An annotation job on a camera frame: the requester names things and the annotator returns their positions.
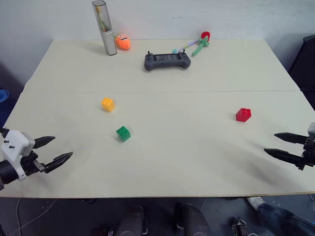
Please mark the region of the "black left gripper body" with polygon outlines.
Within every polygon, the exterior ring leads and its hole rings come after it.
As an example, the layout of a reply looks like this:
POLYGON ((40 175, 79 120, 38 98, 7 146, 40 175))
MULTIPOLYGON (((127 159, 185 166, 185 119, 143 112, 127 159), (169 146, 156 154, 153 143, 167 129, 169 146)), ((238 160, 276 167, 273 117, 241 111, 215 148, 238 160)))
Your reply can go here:
POLYGON ((37 161, 38 155, 31 151, 28 156, 24 156, 21 159, 21 167, 24 170, 26 176, 33 175, 37 172, 45 172, 45 164, 37 161))

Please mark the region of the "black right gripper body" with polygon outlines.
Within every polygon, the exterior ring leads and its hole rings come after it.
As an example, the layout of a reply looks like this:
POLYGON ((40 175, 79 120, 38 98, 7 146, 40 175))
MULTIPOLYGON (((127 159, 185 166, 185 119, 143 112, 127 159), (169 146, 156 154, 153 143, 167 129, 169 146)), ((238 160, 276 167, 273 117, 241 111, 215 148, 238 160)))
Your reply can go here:
POLYGON ((302 141, 304 151, 297 164, 299 170, 303 170, 305 166, 314 167, 315 165, 315 141, 310 137, 304 137, 302 141))

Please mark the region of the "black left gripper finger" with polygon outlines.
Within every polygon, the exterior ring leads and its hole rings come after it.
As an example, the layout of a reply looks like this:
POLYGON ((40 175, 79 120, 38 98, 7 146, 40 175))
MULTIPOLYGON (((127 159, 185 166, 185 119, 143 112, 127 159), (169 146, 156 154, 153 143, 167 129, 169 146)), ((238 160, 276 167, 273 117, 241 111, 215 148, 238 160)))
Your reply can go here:
POLYGON ((73 152, 62 154, 56 158, 53 159, 52 162, 45 164, 44 172, 50 173, 51 171, 55 170, 56 168, 63 165, 71 156, 73 155, 73 152))
POLYGON ((41 148, 47 145, 52 140, 54 140, 55 138, 56 138, 55 136, 44 136, 44 137, 34 139, 33 149, 41 148))

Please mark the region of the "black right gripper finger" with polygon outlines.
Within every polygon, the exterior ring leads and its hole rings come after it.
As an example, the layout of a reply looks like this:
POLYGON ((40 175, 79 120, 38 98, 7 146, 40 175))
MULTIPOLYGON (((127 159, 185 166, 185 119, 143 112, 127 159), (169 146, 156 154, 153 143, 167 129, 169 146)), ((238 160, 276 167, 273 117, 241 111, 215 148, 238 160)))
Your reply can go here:
POLYGON ((308 138, 306 136, 293 134, 293 133, 287 133, 287 132, 276 133, 276 134, 274 134, 274 136, 283 140, 283 141, 289 142, 289 143, 302 144, 302 145, 305 144, 305 142, 307 141, 307 138, 308 138))
POLYGON ((302 163, 302 158, 297 155, 290 154, 287 151, 283 151, 283 150, 275 149, 275 148, 265 148, 264 151, 270 156, 272 156, 273 158, 294 164, 298 168, 304 168, 304 164, 302 163))

